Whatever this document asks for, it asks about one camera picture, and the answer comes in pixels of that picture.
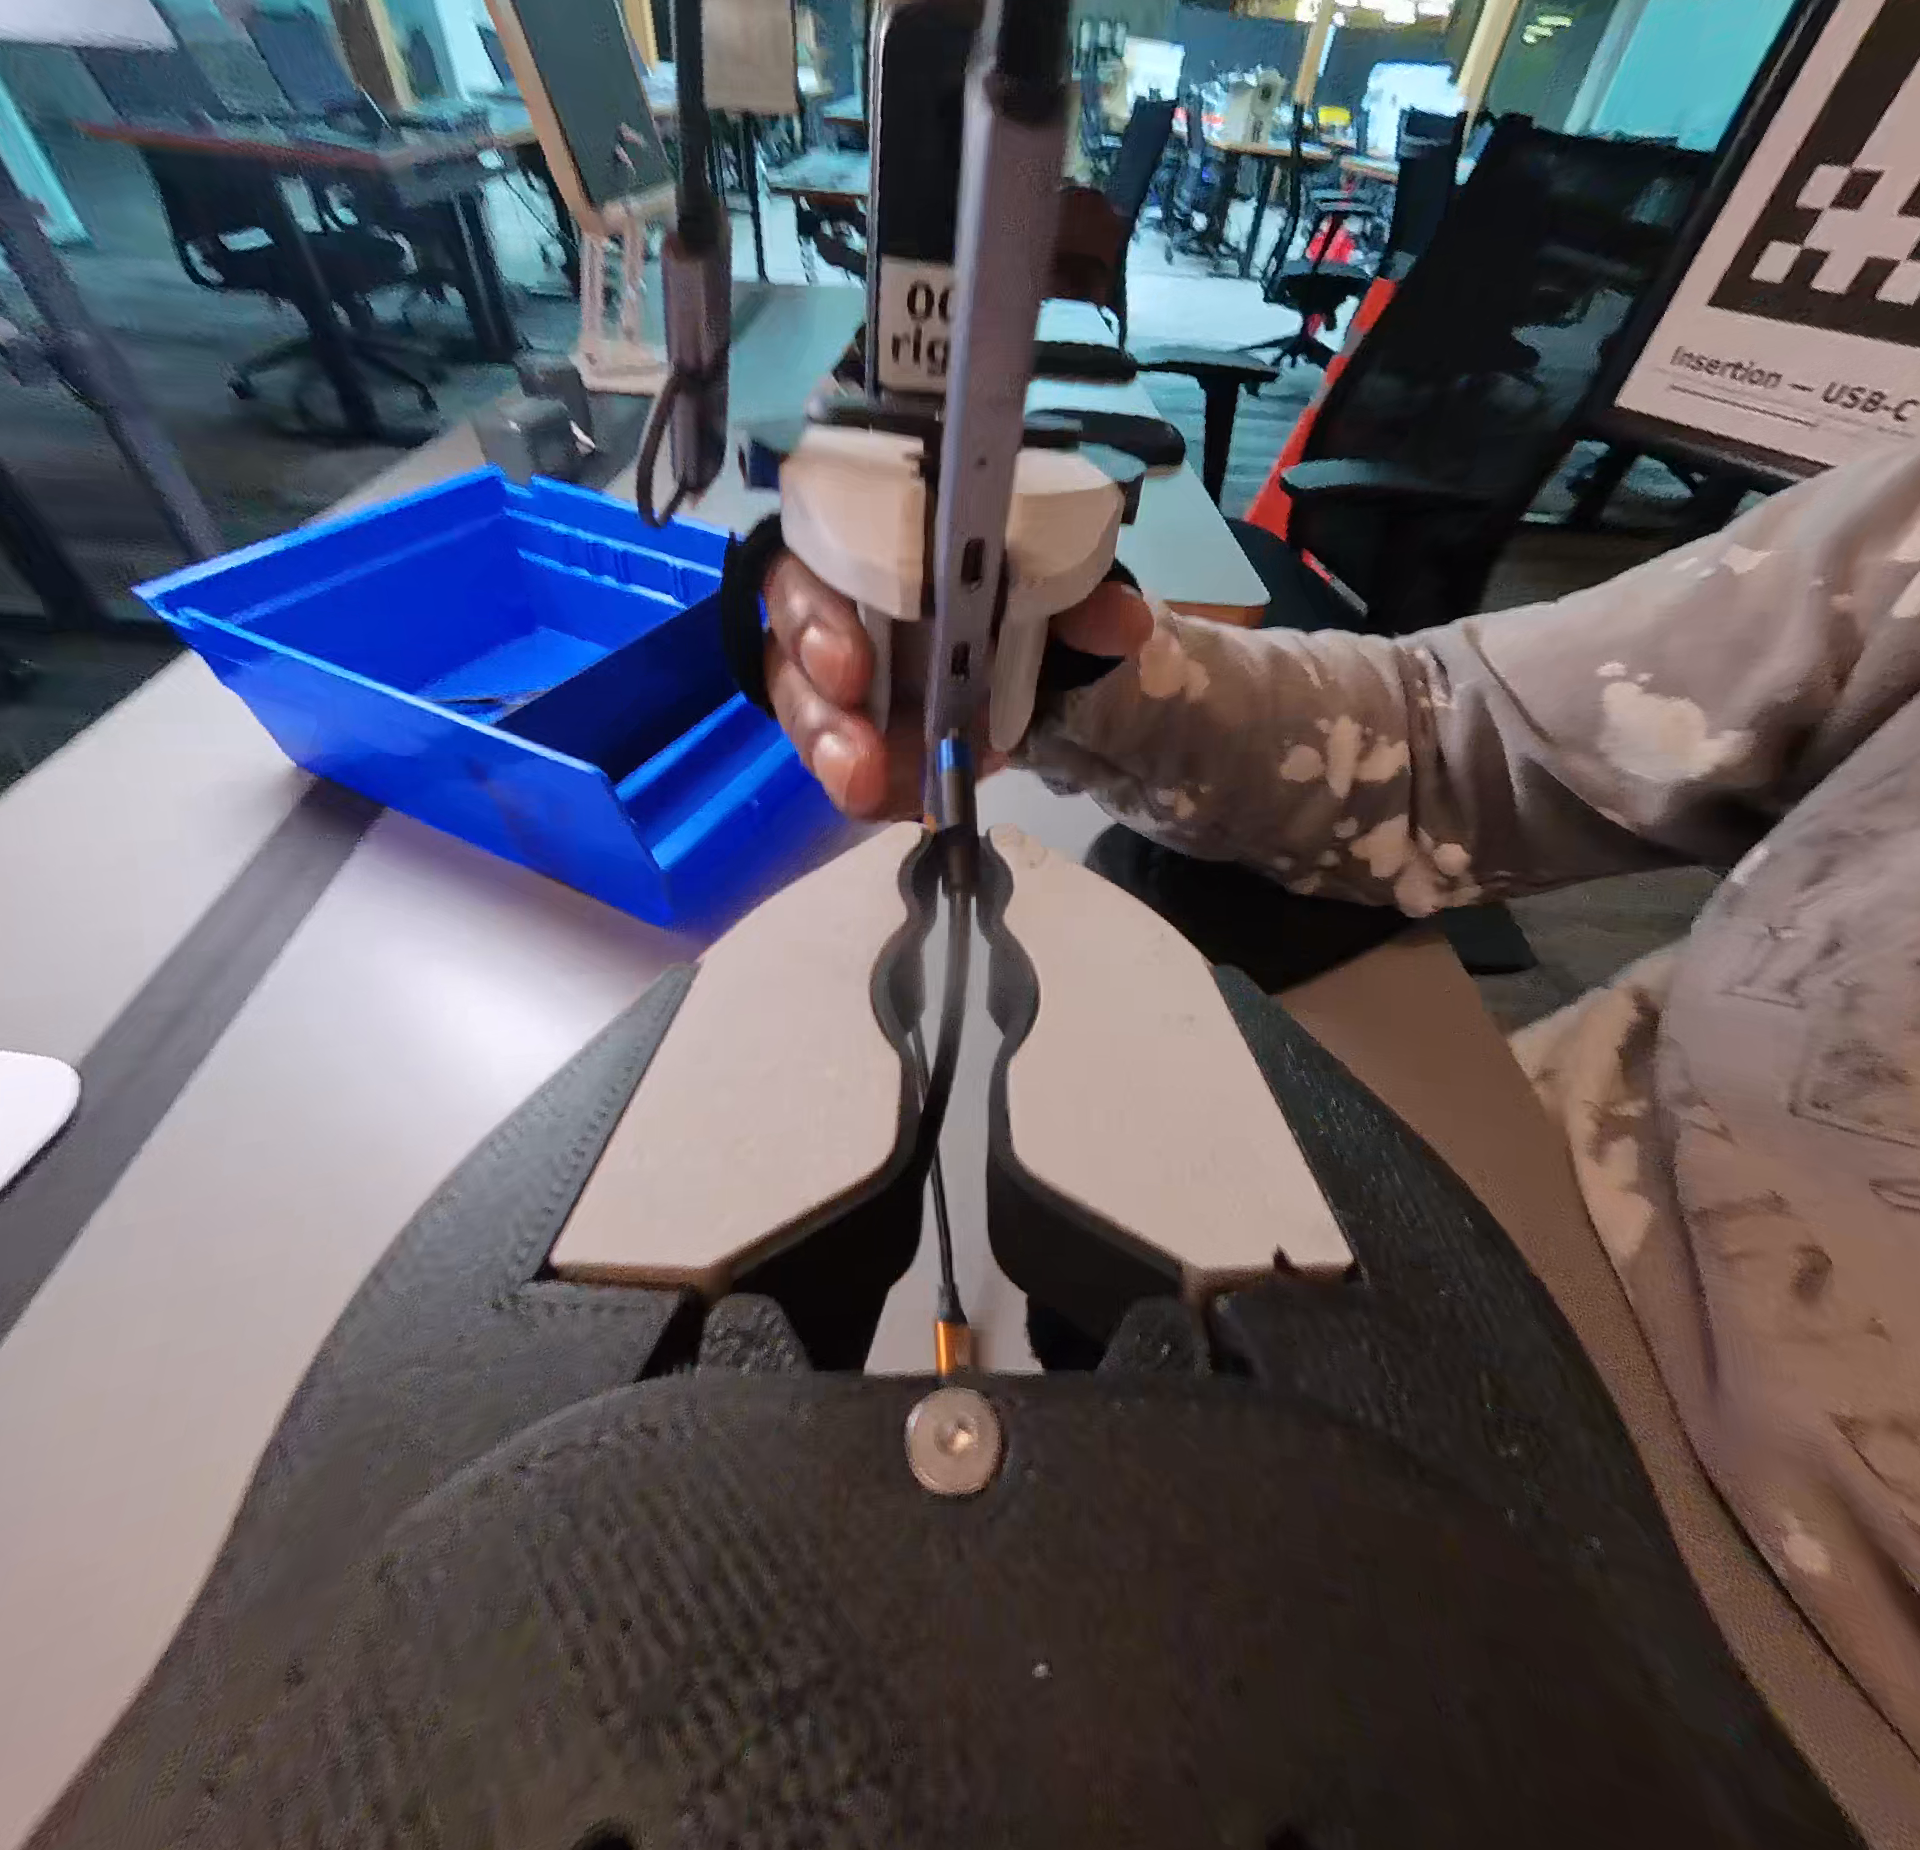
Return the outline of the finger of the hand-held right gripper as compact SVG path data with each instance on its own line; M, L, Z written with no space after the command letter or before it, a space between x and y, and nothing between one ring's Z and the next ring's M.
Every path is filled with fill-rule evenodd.
M927 690L927 433L803 429L780 463L782 547L846 598L874 645L867 712L888 726L899 663Z
M1127 498L1102 450L1019 450L988 668L985 733L995 753L1026 735L1051 622L1107 576Z

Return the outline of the framed black-white tag sign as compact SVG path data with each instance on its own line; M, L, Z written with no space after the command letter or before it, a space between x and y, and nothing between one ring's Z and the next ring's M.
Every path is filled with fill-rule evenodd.
M1762 477L1915 453L1918 0L1645 0L1591 118L1707 156L1606 422Z

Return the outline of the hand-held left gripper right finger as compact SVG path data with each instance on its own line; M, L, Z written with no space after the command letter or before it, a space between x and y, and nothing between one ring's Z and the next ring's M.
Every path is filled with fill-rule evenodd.
M1143 1304L1354 1274L1259 1063L1259 991L1233 1007L1145 901L1016 826L980 844L980 937L985 1237L1040 1370L1090 1371Z

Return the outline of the black bin divider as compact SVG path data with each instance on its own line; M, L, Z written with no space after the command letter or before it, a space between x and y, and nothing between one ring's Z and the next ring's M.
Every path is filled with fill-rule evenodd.
M721 598L705 594L508 710L495 726L621 784L736 696Z

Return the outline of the black mesh office chair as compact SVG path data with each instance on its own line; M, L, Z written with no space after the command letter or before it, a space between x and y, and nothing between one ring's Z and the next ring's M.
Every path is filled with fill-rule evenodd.
M1243 517L1265 627L1391 637L1480 607L1712 176L1673 139L1494 123Z

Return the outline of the grey metal box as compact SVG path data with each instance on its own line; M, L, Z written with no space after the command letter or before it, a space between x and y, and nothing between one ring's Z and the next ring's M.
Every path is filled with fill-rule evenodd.
M513 384L471 414L484 460L517 486L537 477L584 483L600 458L593 397L573 355L529 351Z

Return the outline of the black panel on wooden board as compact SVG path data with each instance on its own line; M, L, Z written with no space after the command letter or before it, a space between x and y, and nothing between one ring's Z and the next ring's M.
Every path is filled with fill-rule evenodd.
M580 235L573 363L597 394L654 397L668 376L647 237L673 212L620 0L484 0L542 161Z

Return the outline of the black usb-c cable orange plugs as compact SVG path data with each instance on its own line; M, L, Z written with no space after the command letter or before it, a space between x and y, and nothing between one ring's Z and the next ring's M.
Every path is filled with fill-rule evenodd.
M980 830L971 746L946 733L929 757L927 833L938 862L944 969L931 1049L920 1026L909 1036L915 1079L915 1165L924 1173L933 1239L931 1368L949 1382L974 1366L974 1331L956 1270L944 1133L965 1029L980 875Z

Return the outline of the person's arm in splattered sleeve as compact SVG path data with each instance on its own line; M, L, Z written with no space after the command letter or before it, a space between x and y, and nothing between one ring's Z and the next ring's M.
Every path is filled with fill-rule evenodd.
M1915 835L1904 710L1680 943L1510 1037L1698 1465L1910 1755Z

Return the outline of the wooden-edged desk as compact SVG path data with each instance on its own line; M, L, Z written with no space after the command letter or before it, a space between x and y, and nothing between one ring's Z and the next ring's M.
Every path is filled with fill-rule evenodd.
M338 129L185 120L71 120L90 142L124 147L236 158L283 182L299 218L315 224L323 208L401 240L412 279L441 281L457 300L467 335L459 354L479 363L508 363L522 337L508 301L481 195L500 176L526 168L535 153L527 118L501 128L421 129L348 135ZM373 387L373 404L393 424L419 424L419 442L388 443L317 436L329 443L417 445L437 422L421 417L412 397L391 384Z

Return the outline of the black mesh cushion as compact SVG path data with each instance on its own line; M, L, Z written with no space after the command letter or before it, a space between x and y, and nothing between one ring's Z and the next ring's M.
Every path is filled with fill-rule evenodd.
M1243 974L1268 996L1331 974L1418 923L1391 905L1299 896L1251 868L1180 853L1124 826L1105 827L1081 862L1208 964Z

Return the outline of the blue plastic bin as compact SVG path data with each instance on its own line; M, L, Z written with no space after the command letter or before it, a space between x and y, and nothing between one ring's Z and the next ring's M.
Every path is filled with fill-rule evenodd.
M313 777L643 923L703 926L839 827L772 719L736 692L621 784L498 721L719 596L729 541L481 468L133 594Z

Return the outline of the person's right hand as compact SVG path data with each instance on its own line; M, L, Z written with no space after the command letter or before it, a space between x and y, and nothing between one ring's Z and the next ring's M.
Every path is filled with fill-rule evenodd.
M761 683L780 731L828 802L858 824L917 819L924 802L921 669L899 661L901 700L879 726L867 710L874 645L851 601L777 546L761 586ZM1057 716L1067 696L1133 661L1155 615L1130 581L1107 576L1050 622L1044 678L1027 726Z

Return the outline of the person's right forearm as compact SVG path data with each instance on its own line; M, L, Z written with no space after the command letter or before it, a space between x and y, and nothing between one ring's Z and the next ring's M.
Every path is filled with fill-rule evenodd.
M1410 918L1734 869L1915 702L1913 453L1559 598L1403 636L1153 603L1013 764L1302 896Z

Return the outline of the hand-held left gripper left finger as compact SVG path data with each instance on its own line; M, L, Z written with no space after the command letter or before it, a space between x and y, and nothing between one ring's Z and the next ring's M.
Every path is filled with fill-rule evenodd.
M865 1366L921 1242L909 1034L926 831L879 827L659 980L670 999L550 1249L596 1287L773 1301L811 1366Z

